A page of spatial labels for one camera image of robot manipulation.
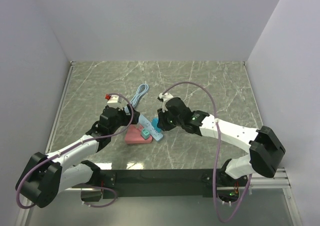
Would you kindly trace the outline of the teal USB charger plug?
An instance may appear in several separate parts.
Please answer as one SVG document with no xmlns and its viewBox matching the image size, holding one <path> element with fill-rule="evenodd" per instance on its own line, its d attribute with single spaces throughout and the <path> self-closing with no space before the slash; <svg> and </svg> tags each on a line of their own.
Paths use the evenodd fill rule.
<svg viewBox="0 0 320 226">
<path fill-rule="evenodd" d="M 143 129 L 141 130 L 140 135 L 141 135 L 145 140 L 147 140 L 147 139 L 151 136 L 151 135 L 150 135 L 150 132 L 149 132 L 147 129 L 145 129 L 145 128 L 143 128 Z"/>
</svg>

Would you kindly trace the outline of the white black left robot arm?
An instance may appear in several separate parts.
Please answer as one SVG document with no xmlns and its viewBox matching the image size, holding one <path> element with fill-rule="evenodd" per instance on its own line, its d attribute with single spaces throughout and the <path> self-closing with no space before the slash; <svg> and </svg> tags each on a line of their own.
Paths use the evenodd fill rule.
<svg viewBox="0 0 320 226">
<path fill-rule="evenodd" d="M 16 186 L 16 202 L 22 209 L 20 196 L 32 202 L 33 206 L 48 206 L 62 191 L 77 185 L 109 191 L 118 197 L 113 189 L 105 187 L 101 169 L 86 160 L 89 155 L 101 151 L 111 138 L 126 130 L 129 125 L 138 123 L 140 113 L 128 106 L 128 111 L 106 106 L 99 120 L 77 141 L 49 154 L 33 154 L 23 170 Z"/>
</svg>

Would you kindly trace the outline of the light blue power strip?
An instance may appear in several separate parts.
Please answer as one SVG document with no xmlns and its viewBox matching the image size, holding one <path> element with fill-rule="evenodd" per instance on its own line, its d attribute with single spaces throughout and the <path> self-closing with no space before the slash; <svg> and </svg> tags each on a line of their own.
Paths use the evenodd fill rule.
<svg viewBox="0 0 320 226">
<path fill-rule="evenodd" d="M 149 121 L 143 114 L 140 114 L 138 118 L 138 122 L 150 132 L 150 135 L 157 141 L 161 141 L 163 139 L 163 134 L 161 131 L 157 131 L 153 126 L 152 122 Z"/>
</svg>

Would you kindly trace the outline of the blue plug adapter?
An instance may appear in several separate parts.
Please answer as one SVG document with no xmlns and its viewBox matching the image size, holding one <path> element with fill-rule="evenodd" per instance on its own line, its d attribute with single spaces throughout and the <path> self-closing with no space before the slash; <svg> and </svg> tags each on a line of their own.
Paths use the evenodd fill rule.
<svg viewBox="0 0 320 226">
<path fill-rule="evenodd" d="M 157 130 L 161 131 L 161 128 L 158 126 L 159 119 L 158 118 L 153 118 L 151 121 L 151 125 Z"/>
</svg>

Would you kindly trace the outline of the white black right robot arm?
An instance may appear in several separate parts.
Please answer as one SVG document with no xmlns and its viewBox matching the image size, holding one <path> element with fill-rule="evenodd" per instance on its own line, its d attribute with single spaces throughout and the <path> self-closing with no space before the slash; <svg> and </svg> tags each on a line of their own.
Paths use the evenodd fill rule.
<svg viewBox="0 0 320 226">
<path fill-rule="evenodd" d="M 228 159 L 216 171 L 216 185 L 230 187 L 257 173 L 273 178 L 286 150 L 274 131 L 262 126 L 260 129 L 239 126 L 203 111 L 191 111 L 179 97 L 160 94 L 162 107 L 158 109 L 157 127 L 170 131 L 181 127 L 190 134 L 219 139 L 246 152 L 245 156 Z"/>
</svg>

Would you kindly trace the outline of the pink triangular power strip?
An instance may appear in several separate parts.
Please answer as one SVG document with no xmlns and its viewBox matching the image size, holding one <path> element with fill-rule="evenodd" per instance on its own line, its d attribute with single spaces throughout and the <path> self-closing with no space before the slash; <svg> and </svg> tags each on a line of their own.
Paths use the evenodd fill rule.
<svg viewBox="0 0 320 226">
<path fill-rule="evenodd" d="M 124 137 L 124 142 L 126 144 L 148 144 L 151 143 L 153 138 L 149 134 L 148 138 L 145 139 L 141 133 L 143 130 L 142 125 L 130 125 Z"/>
</svg>

